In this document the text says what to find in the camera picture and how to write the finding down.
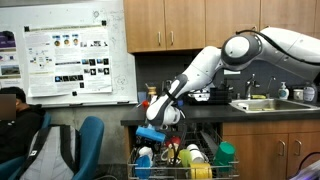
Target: research poster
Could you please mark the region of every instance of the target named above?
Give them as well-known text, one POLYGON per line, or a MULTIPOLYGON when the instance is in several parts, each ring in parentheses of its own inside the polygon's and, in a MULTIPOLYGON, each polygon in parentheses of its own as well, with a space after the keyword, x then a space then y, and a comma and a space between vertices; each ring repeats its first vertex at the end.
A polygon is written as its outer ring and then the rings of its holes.
POLYGON ((30 97, 112 92, 107 27, 25 33, 30 97))
POLYGON ((0 32, 0 88, 17 86, 22 88, 18 53, 14 33, 0 32))

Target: faucet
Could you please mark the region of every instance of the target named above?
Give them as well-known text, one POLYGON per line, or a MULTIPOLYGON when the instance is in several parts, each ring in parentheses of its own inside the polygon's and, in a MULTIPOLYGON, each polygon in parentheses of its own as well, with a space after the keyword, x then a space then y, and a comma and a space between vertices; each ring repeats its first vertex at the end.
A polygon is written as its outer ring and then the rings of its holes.
POLYGON ((267 99, 269 99, 270 98, 270 92, 269 92, 269 89, 270 89, 270 84, 271 84, 271 81, 272 80, 276 80, 276 78, 274 77, 274 76, 271 76, 270 77, 270 80, 269 80, 269 84, 268 84, 268 87, 267 87, 267 92, 266 92, 266 97, 267 97, 267 99))
POLYGON ((260 87, 260 84, 254 80, 255 74, 252 74, 252 77, 246 82, 246 99, 251 99, 251 87, 260 87))

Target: sink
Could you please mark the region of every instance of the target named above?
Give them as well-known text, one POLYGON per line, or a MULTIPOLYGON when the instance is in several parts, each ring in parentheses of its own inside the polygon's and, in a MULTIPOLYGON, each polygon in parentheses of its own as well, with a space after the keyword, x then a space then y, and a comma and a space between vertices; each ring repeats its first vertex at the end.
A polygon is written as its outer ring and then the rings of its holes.
POLYGON ((230 105, 246 113, 320 110, 316 106, 281 99, 233 100, 230 105))

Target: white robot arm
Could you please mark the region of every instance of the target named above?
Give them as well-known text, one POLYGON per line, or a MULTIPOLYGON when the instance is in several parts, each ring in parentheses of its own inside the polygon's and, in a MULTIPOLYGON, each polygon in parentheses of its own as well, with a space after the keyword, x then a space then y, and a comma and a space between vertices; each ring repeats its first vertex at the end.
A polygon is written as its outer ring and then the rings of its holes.
POLYGON ((150 105, 148 122, 153 126, 173 125, 184 118, 172 103, 185 92, 199 90, 212 82, 221 69, 243 70, 253 60, 268 61, 307 80, 320 72, 320 40, 289 30, 266 28, 245 30, 228 39, 222 49, 205 47, 190 66, 172 82, 166 94, 150 105), (256 35, 243 32, 254 32, 256 35))

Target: wire rack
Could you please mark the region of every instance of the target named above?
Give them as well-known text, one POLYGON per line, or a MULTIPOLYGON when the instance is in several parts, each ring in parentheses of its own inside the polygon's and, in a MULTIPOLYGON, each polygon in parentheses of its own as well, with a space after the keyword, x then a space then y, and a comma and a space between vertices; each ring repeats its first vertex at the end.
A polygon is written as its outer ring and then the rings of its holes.
MULTIPOLYGON (((184 134, 185 138, 184 140, 181 141, 181 143, 183 144, 180 144, 180 146, 186 147, 189 144, 196 144, 199 147, 199 150, 203 152, 209 159, 208 163, 210 164, 212 179, 217 179, 217 180, 218 179, 234 179, 236 177, 239 177, 239 174, 236 168, 239 161, 237 161, 236 157, 234 157, 234 161, 229 162, 229 165, 227 166, 215 166, 213 164, 214 154, 212 150, 209 148, 210 145, 208 144, 208 141, 206 141, 206 139, 204 138, 200 130, 198 130, 197 128, 190 129, 189 127, 186 129, 184 129, 183 131, 166 131, 165 132, 166 137, 167 138, 170 138, 172 136, 183 137, 183 134, 184 134)), ((210 138, 212 138, 217 145, 219 145, 222 142, 222 139, 220 138, 216 130, 213 130, 212 128, 210 128, 209 130, 207 129, 206 134, 208 134, 210 138)), ((137 164, 135 164, 135 161, 139 157, 139 153, 138 153, 139 148, 134 148, 131 152, 131 155, 127 164, 128 179, 130 180, 139 179, 139 177, 136 177, 135 175, 135 169, 148 170, 150 172, 150 176, 148 177, 148 179, 150 180, 191 179, 190 172, 192 168, 168 167, 167 162, 161 160, 161 154, 165 149, 166 149, 165 147, 162 147, 160 152, 154 154, 154 159, 153 159, 154 163, 152 167, 143 168, 143 167, 136 167, 137 164)))

